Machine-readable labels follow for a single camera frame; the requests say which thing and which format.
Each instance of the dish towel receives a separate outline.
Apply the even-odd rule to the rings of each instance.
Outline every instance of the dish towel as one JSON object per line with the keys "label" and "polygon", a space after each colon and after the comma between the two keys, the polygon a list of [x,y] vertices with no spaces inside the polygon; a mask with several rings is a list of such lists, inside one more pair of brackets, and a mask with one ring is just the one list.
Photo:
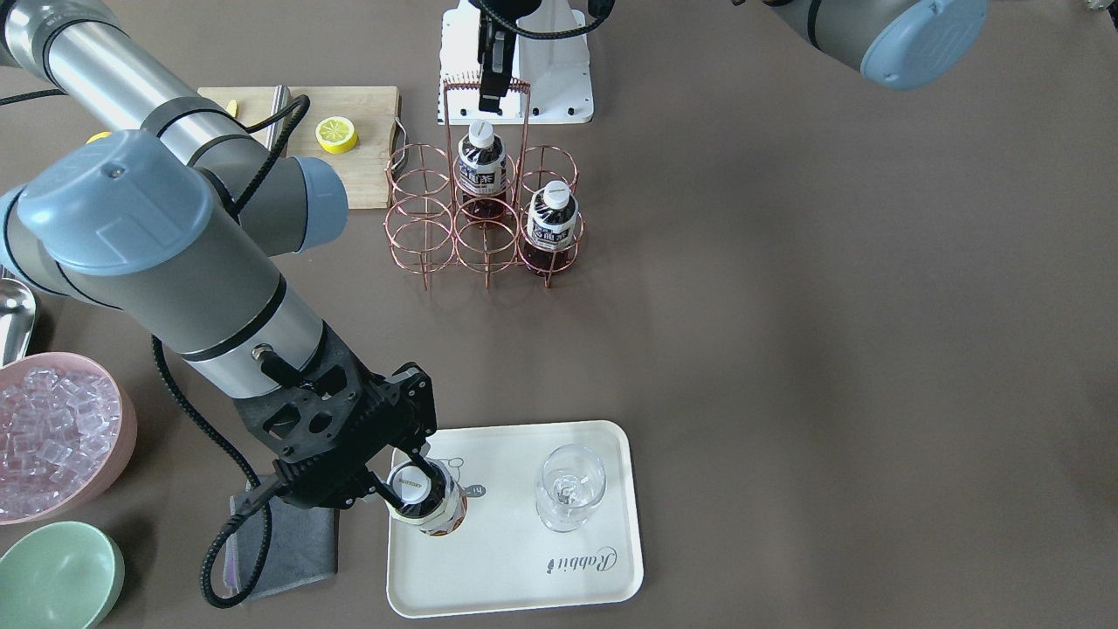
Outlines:
{"label": "dish towel", "polygon": [[[229,498],[230,515],[236,513],[235,505],[245,496]],[[268,561],[256,582],[256,590],[246,601],[286,592],[338,573],[338,511],[301,509],[280,499],[272,501],[271,506]],[[226,544],[225,583],[234,592],[239,592],[252,576],[263,526],[264,515],[257,512]]]}

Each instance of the lemon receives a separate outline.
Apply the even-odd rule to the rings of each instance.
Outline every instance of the lemon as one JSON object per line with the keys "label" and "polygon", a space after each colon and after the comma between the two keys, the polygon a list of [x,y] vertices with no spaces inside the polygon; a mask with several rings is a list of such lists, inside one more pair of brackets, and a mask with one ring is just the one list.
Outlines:
{"label": "lemon", "polygon": [[328,153],[344,153],[357,145],[357,128],[348,117],[332,115],[314,127],[319,145]]}

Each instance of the plastic bottle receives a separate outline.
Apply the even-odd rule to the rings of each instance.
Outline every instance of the plastic bottle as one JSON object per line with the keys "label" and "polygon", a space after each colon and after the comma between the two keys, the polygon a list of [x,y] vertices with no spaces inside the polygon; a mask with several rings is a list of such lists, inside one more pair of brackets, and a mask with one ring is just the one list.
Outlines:
{"label": "plastic bottle", "polygon": [[440,478],[427,478],[414,463],[405,461],[388,476],[388,486],[404,502],[399,511],[386,503],[394,518],[419,528],[433,537],[442,537],[462,526],[466,518],[466,495],[442,461],[427,459]]}
{"label": "plastic bottle", "polygon": [[578,222],[578,200],[563,181],[551,181],[532,194],[524,225],[524,261],[529,270],[547,275],[562,270],[570,259]]}
{"label": "plastic bottle", "polygon": [[[475,120],[458,142],[457,177],[462,202],[482,199],[466,206],[471,219],[496,220],[505,212],[500,201],[508,200],[505,187],[506,159],[504,142],[493,132],[493,125]],[[482,223],[483,227],[494,227]]]}

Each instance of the metal scoop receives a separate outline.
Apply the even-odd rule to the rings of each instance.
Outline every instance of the metal scoop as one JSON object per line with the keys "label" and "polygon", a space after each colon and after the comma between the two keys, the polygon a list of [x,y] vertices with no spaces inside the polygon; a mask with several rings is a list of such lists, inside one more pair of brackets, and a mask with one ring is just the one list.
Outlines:
{"label": "metal scoop", "polygon": [[0,368],[27,356],[35,316],[35,294],[0,266]]}

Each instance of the wooden cutting board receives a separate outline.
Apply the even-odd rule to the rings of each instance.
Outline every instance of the wooden cutting board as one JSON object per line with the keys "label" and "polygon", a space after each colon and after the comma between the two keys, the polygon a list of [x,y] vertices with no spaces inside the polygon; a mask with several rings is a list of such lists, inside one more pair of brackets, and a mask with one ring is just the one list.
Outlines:
{"label": "wooden cutting board", "polygon": [[[237,101],[237,120],[246,126],[272,115],[275,87],[202,87],[198,90],[225,107]],[[392,154],[396,116],[400,92],[396,87],[291,87],[291,95],[306,94],[311,108],[287,142],[288,155],[319,158],[338,171],[350,209],[385,209],[388,207],[388,181],[385,165]],[[322,150],[314,137],[314,127],[324,117],[342,115],[357,127],[358,144],[344,153]],[[265,131],[253,134],[264,143]]]}

